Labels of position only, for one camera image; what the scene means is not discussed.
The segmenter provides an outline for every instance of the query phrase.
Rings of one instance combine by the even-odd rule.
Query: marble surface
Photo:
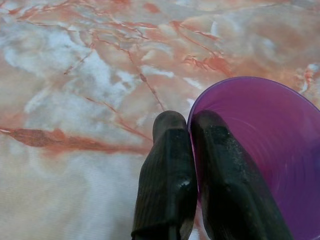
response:
[[[129,239],[155,117],[235,76],[320,107],[320,1],[1,1],[0,239]]]

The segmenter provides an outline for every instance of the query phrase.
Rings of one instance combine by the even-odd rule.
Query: pink marble pattern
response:
[[[129,239],[155,117],[235,76],[320,107],[320,1],[1,1],[0,239]]]

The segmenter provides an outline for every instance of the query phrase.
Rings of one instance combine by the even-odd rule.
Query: table surface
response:
[[[3,0],[1,239],[129,239],[155,117],[236,76],[320,107],[319,33],[319,0]]]

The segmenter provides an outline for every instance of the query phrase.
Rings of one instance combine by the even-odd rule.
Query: purple plastic cup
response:
[[[204,91],[189,132],[202,110],[218,113],[252,156],[294,239],[320,240],[320,111],[290,88],[250,76]]]

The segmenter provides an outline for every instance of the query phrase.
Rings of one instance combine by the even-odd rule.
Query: dark rubber grip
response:
[[[258,167],[212,111],[193,116],[204,226],[214,240],[293,240]]]
[[[187,240],[197,205],[197,178],[184,117],[160,114],[153,125],[153,148],[142,165],[132,238]]]

